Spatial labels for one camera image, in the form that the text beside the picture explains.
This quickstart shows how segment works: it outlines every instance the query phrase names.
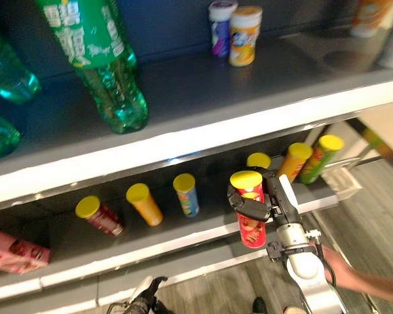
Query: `yellow lid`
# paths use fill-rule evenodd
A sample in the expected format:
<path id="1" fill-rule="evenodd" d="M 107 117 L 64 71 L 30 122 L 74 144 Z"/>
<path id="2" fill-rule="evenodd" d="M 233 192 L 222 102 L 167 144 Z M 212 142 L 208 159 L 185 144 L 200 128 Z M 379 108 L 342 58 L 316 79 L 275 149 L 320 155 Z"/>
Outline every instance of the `yellow lid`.
<path id="1" fill-rule="evenodd" d="M 88 218 L 96 213 L 100 207 L 100 200 L 95 195 L 86 196 L 76 206 L 76 215 Z"/>
<path id="2" fill-rule="evenodd" d="M 178 192 L 188 192 L 195 186 L 195 178 L 190 173 L 182 173 L 173 180 L 173 187 Z"/>
<path id="3" fill-rule="evenodd" d="M 340 150 L 344 147 L 343 140 L 335 135 L 324 135 L 319 138 L 319 144 L 321 147 L 328 150 Z"/>
<path id="4" fill-rule="evenodd" d="M 125 198 L 130 203 L 143 201 L 150 195 L 149 187 L 144 183 L 136 183 L 126 191 Z"/>
<path id="5" fill-rule="evenodd" d="M 271 164 L 271 159 L 263 152 L 255 152 L 249 155 L 246 165 L 248 167 L 262 167 L 268 169 Z"/>
<path id="6" fill-rule="evenodd" d="M 288 152 L 291 156 L 307 160 L 312 156 L 313 150 L 305 143 L 293 143 L 288 147 Z"/>
<path id="7" fill-rule="evenodd" d="M 235 188 L 251 189 L 262 183 L 262 176 L 256 171 L 239 171 L 230 177 L 230 183 Z"/>

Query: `bottle cap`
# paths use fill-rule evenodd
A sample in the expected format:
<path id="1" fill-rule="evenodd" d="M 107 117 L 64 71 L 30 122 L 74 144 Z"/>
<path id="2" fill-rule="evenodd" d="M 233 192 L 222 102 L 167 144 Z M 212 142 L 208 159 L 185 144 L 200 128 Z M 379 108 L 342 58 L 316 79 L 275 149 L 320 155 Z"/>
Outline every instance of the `bottle cap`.
<path id="1" fill-rule="evenodd" d="M 235 188 L 249 190 L 262 183 L 262 175 L 256 171 L 239 171 L 231 175 L 230 183 Z"/>
<path id="2" fill-rule="evenodd" d="M 195 178 L 190 173 L 182 173 L 173 180 L 173 187 L 178 192 L 189 192 L 195 186 Z"/>
<path id="3" fill-rule="evenodd" d="M 263 152 L 255 152 L 249 155 L 246 165 L 248 167 L 262 167 L 268 169 L 271 164 L 271 159 Z"/>
<path id="4" fill-rule="evenodd" d="M 210 11 L 210 20 L 213 22 L 228 21 L 236 8 L 236 1 L 216 0 L 208 7 L 208 10 Z"/>
<path id="5" fill-rule="evenodd" d="M 100 200 L 95 195 L 86 196 L 76 206 L 76 215 L 80 218 L 93 216 L 100 207 Z"/>
<path id="6" fill-rule="evenodd" d="M 126 191 L 126 200 L 130 203 L 143 201 L 150 195 L 149 187 L 144 183 L 136 183 Z"/>
<path id="7" fill-rule="evenodd" d="M 288 147 L 288 152 L 291 156 L 304 160 L 309 159 L 313 154 L 312 148 L 305 143 L 291 144 L 290 147 Z"/>
<path id="8" fill-rule="evenodd" d="M 319 138 L 319 144 L 321 147 L 328 150 L 340 150 L 344 147 L 343 140 L 335 135 L 324 135 Z"/>
<path id="9" fill-rule="evenodd" d="M 238 28 L 258 26 L 262 22 L 262 8 L 239 7 L 231 16 L 231 25 Z"/>

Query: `human arm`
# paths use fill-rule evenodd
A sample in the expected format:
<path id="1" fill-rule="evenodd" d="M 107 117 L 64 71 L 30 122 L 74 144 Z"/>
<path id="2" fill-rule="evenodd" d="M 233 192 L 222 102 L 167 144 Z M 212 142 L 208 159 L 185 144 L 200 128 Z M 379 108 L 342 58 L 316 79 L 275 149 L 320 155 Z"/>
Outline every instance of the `human arm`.
<path id="1" fill-rule="evenodd" d="M 339 253 L 324 245 L 322 247 L 325 259 L 335 272 L 337 286 L 393 302 L 393 278 L 369 275 L 355 270 Z M 328 270 L 326 270 L 326 278 L 328 281 L 331 280 Z"/>

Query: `white cap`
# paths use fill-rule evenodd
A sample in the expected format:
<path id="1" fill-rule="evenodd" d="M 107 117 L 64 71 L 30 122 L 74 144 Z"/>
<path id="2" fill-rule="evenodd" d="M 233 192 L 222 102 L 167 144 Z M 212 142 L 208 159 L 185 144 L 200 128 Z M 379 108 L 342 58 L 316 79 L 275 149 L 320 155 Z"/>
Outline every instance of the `white cap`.
<path id="1" fill-rule="evenodd" d="M 228 21 L 236 8 L 237 1 L 235 0 L 215 0 L 208 7 L 210 11 L 210 20 L 213 22 Z"/>
<path id="2" fill-rule="evenodd" d="M 231 17 L 231 25 L 239 28 L 255 27 L 261 22 L 262 8 L 256 6 L 239 7 Z"/>

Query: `blue chip can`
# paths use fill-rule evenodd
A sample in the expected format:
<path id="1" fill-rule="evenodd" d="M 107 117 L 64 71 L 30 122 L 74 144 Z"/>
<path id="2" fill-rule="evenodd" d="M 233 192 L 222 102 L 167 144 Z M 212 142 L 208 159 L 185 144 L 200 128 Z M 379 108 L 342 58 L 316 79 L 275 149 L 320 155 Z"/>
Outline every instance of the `blue chip can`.
<path id="1" fill-rule="evenodd" d="M 174 179 L 173 187 L 185 216 L 196 216 L 199 212 L 199 205 L 195 190 L 195 178 L 190 173 L 182 173 Z"/>

